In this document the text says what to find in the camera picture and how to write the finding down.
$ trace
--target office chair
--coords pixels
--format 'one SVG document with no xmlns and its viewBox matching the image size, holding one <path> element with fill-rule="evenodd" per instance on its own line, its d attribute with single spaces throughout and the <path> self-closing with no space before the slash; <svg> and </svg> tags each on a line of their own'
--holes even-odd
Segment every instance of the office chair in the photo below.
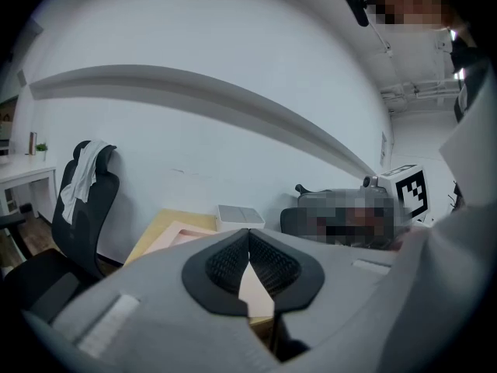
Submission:
<svg viewBox="0 0 497 373">
<path fill-rule="evenodd" d="M 89 141 L 81 142 L 74 150 L 74 160 L 65 168 L 61 190 L 70 182 L 78 165 L 81 150 Z M 0 228 L 8 228 L 26 262 L 5 277 L 5 287 L 12 301 L 21 309 L 31 311 L 50 322 L 74 297 L 103 277 L 99 269 L 96 247 L 103 222 L 119 189 L 119 178 L 107 171 L 115 146 L 105 147 L 96 160 L 96 183 L 89 191 L 88 203 L 77 200 L 72 224 L 62 217 L 64 203 L 61 195 L 52 221 L 52 237 L 62 255 L 55 249 L 30 256 L 17 230 L 24 222 L 21 214 L 0 219 Z"/>
</svg>

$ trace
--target white strip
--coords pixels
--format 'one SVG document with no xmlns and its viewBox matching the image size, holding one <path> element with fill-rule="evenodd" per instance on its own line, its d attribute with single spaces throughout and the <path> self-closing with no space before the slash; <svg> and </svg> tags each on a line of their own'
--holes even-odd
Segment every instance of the white strip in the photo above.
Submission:
<svg viewBox="0 0 497 373">
<path fill-rule="evenodd" d="M 390 267 L 381 264 L 371 263 L 370 261 L 355 260 L 352 264 L 355 267 L 362 268 L 363 270 L 370 270 L 376 274 L 386 275 L 390 272 Z"/>
<path fill-rule="evenodd" d="M 98 358 L 112 343 L 117 332 L 124 326 L 140 302 L 130 295 L 121 295 L 102 318 L 79 342 L 78 348 L 88 355 Z"/>
</svg>

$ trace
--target chair seat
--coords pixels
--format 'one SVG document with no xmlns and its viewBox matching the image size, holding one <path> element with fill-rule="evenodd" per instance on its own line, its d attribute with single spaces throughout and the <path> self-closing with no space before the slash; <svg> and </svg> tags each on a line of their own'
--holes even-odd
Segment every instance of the chair seat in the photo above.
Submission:
<svg viewBox="0 0 497 373">
<path fill-rule="evenodd" d="M 49 249 L 9 272 L 5 289 L 19 308 L 50 322 L 70 300 L 97 281 L 57 250 Z"/>
</svg>

